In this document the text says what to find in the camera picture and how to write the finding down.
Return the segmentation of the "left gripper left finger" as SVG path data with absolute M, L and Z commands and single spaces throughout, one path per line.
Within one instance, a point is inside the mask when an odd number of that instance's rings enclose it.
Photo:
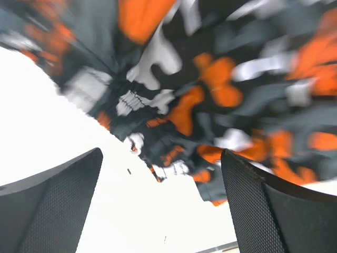
M 1 252 L 76 252 L 102 160 L 94 148 L 1 186 Z

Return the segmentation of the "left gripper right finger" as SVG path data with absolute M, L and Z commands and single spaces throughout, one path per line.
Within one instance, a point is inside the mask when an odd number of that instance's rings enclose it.
M 336 252 L 336 196 L 225 150 L 221 169 L 240 252 Z

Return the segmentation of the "orange camouflage shorts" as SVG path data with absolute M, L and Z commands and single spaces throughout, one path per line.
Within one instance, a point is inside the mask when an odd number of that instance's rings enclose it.
M 215 206 L 224 149 L 295 184 L 336 178 L 336 1 L 1 1 L 1 47 Z

